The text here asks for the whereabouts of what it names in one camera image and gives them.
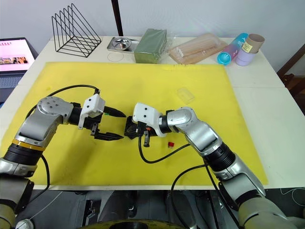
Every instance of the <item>label on cup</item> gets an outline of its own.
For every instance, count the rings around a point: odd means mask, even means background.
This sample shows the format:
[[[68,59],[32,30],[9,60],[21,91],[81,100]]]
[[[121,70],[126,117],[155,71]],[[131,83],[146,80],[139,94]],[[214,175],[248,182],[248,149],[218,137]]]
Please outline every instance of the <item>label on cup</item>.
[[[247,42],[245,42],[244,45],[242,46],[242,49],[243,49],[245,52],[249,53],[249,52],[251,51],[252,47],[253,47],[252,45],[250,45],[250,44],[248,44]]]

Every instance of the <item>laptop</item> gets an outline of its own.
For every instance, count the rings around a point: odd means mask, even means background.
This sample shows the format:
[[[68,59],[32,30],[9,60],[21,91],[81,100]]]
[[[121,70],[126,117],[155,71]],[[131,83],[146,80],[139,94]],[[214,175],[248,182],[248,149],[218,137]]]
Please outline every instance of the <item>laptop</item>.
[[[0,103],[9,97],[34,60],[24,37],[0,39]]]

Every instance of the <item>black wire file rack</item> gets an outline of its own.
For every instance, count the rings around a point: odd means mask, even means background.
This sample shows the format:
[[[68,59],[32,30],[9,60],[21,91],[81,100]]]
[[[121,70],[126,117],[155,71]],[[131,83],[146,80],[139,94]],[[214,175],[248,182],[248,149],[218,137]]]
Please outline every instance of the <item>black wire file rack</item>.
[[[88,57],[101,43],[91,25],[72,3],[52,16],[55,50]]]

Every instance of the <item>yellow mat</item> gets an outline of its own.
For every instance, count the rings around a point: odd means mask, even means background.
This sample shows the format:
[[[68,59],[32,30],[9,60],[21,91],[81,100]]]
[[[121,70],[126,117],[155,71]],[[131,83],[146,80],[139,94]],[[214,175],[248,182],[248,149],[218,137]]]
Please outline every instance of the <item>yellow mat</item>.
[[[246,123],[234,96],[224,67],[220,65],[114,64],[85,62],[50,62],[40,73],[18,109],[6,132],[1,154],[4,155],[29,109],[41,98],[72,84],[91,84],[101,89],[106,105],[132,115],[134,105],[142,102],[165,113],[186,106],[177,89],[186,87],[195,99],[192,107],[198,118],[206,121],[264,183],[267,179]],[[79,102],[93,93],[92,89],[75,88],[57,96]],[[101,132],[124,134],[126,118],[104,115]],[[154,160],[186,144],[183,134],[170,133],[166,138],[152,137],[145,156]],[[139,155],[137,139],[118,141],[95,140],[90,131],[74,125],[60,125],[44,152],[49,162],[53,185],[170,185],[185,169],[202,164],[191,147],[157,164],[144,163]],[[35,184],[46,184],[41,160],[31,178]],[[178,185],[210,185],[204,168],[184,175]]]

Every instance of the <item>white table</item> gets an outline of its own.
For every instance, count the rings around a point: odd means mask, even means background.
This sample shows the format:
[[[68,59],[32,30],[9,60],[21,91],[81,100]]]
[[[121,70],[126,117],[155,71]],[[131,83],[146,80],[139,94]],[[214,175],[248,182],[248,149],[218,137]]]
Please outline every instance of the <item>white table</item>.
[[[102,43],[88,57],[67,55],[54,50],[51,39],[42,50],[34,64],[20,80],[18,86],[0,109],[0,139],[12,121],[37,76],[46,62],[111,62],[108,58],[121,55],[118,62],[134,63],[132,54],[112,54],[106,47],[112,37],[101,37]],[[191,38],[176,38],[173,45]],[[230,42],[232,38],[223,38]],[[215,64],[217,54],[199,62]],[[170,57],[162,63],[176,64]],[[305,163],[305,117],[288,90],[284,87],[263,53],[255,56],[253,62],[240,67],[234,62],[226,66],[235,96],[242,110],[247,127],[264,166],[269,184],[265,188],[304,186],[303,166]],[[107,187],[67,187],[56,186],[52,189],[168,189],[168,186],[107,186]],[[181,189],[198,187],[180,186]],[[202,186],[201,189],[213,189]]]

